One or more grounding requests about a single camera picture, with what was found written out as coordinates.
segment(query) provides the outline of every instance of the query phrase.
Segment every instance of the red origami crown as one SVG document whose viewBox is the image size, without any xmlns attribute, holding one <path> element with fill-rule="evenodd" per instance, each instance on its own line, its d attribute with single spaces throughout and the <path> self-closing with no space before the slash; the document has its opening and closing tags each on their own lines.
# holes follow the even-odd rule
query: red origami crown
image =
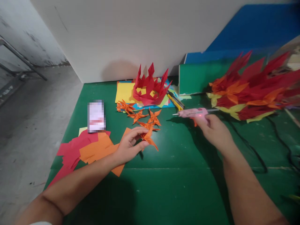
<svg viewBox="0 0 300 225">
<path fill-rule="evenodd" d="M 143 77 L 140 78 L 140 76 L 141 76 L 141 65 L 140 65 L 140 69 L 138 71 L 134 89 L 133 89 L 133 97 L 136 100 L 141 101 L 144 104 L 144 106 L 159 105 L 160 103 L 162 103 L 162 100 L 165 97 L 165 95 L 172 83 L 172 82 L 170 82 L 170 84 L 166 88 L 164 88 L 165 82 L 168 77 L 168 71 L 169 71 L 169 69 L 167 69 L 166 72 L 163 74 L 162 81 L 160 83 L 158 83 L 157 79 L 155 81 L 153 79 L 153 74 L 154 74 L 153 63 L 151 64 L 150 68 L 148 69 L 149 74 L 148 74 L 148 77 L 146 77 L 146 78 L 145 78 L 145 75 L 143 75 Z M 146 94 L 142 94 L 141 91 L 139 91 L 139 92 L 137 91 L 137 88 L 142 88 L 144 86 L 146 86 Z M 150 95 L 150 93 L 153 90 L 156 91 L 157 94 L 155 94 L 152 97 Z"/>
</svg>

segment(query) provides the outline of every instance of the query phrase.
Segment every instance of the green board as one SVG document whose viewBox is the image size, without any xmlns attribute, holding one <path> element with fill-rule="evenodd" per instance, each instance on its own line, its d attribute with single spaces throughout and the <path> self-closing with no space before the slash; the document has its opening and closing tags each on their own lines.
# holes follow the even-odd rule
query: green board
<svg viewBox="0 0 300 225">
<path fill-rule="evenodd" d="M 247 65 L 251 65 L 265 56 L 251 56 Z M 179 65 L 179 94 L 189 95 L 205 92 L 208 83 L 224 76 L 234 60 L 234 58 L 222 58 L 204 63 Z"/>
<path fill-rule="evenodd" d="M 178 83 L 178 77 L 172 77 Z M 133 128 L 133 120 L 116 111 L 114 103 L 116 82 L 84 84 L 62 142 L 78 136 L 87 126 L 87 105 L 90 101 L 106 102 L 107 130 L 114 144 L 120 142 L 126 127 Z M 205 95 L 185 99 L 187 108 L 209 107 Z M 125 164 L 118 178 L 113 173 L 99 185 L 64 219 L 74 224 L 233 224 L 222 161 L 217 150 L 203 137 L 193 121 L 173 117 L 175 108 L 164 108 L 159 115 L 161 130 L 152 138 L 159 148 L 148 147 Z M 299 154 L 298 127 L 285 112 L 273 119 L 280 135 Z M 298 176 L 291 170 L 286 148 L 276 139 L 272 125 L 264 119 L 246 124 L 232 119 L 237 130 L 256 148 L 269 167 L 268 174 L 257 174 L 262 187 L 288 218 L 295 223 L 300 207 L 285 198 L 298 190 Z M 261 165 L 229 127 L 233 138 L 253 169 Z M 76 169 L 85 166 L 79 162 Z M 46 183 L 47 187 L 62 167 L 62 157 L 56 156 Z"/>
</svg>

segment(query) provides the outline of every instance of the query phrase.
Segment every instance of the concrete floor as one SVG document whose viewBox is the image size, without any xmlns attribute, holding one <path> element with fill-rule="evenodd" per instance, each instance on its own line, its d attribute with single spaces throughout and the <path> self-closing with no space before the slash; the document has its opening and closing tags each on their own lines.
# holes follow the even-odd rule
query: concrete floor
<svg viewBox="0 0 300 225">
<path fill-rule="evenodd" d="M 41 69 L 0 108 L 0 225 L 42 192 L 82 83 L 72 67 Z"/>
</svg>

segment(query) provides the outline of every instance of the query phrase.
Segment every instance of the person's left hand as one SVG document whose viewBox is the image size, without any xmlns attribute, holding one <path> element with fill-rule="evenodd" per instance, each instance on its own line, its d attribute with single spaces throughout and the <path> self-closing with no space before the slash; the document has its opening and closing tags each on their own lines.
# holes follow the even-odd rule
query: person's left hand
<svg viewBox="0 0 300 225">
<path fill-rule="evenodd" d="M 147 133 L 148 131 L 149 130 L 143 127 L 135 127 L 122 138 L 118 149 L 114 153 L 114 156 L 120 165 L 132 160 L 139 151 L 149 145 L 148 142 L 142 141 L 134 146 L 137 140 L 141 138 L 140 134 Z"/>
</svg>

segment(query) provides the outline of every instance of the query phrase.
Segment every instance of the black cable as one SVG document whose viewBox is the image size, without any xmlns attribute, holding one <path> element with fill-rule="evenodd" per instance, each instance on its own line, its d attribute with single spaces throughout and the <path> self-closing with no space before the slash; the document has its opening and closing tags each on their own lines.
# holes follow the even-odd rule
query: black cable
<svg viewBox="0 0 300 225">
<path fill-rule="evenodd" d="M 244 142 L 244 144 L 251 149 L 254 154 L 256 155 L 257 159 L 260 161 L 262 167 L 263 167 L 263 172 L 253 170 L 255 173 L 268 173 L 268 168 L 265 164 L 265 161 L 262 159 L 262 157 L 259 155 L 259 153 L 256 151 L 256 149 L 238 132 L 236 127 L 233 125 L 233 123 L 223 114 L 223 118 L 230 124 L 230 126 L 233 128 L 233 130 L 237 133 L 237 135 L 240 137 L 240 139 Z"/>
<path fill-rule="evenodd" d="M 288 150 L 288 154 L 287 154 L 287 159 L 288 159 L 288 162 L 294 167 L 294 169 L 296 170 L 296 171 L 298 171 L 298 172 L 300 172 L 300 168 L 299 167 L 297 167 L 295 164 L 294 164 L 294 162 L 293 162 L 293 160 L 292 160 L 292 150 L 291 150 L 291 148 L 281 139 L 281 137 L 280 137 L 280 135 L 279 135 L 279 133 L 278 133 L 278 130 L 277 130 L 277 127 L 276 127 L 276 124 L 275 124 L 275 122 L 273 121 L 273 120 L 271 120 L 269 117 L 267 117 L 267 119 L 270 121 L 270 123 L 272 124 L 272 126 L 273 126 L 273 128 L 274 128 L 274 131 L 275 131 L 275 135 L 276 135 L 276 137 L 278 138 L 278 140 L 282 143 L 282 145 L 284 146 L 284 147 L 286 147 L 287 148 L 287 150 Z"/>
</svg>

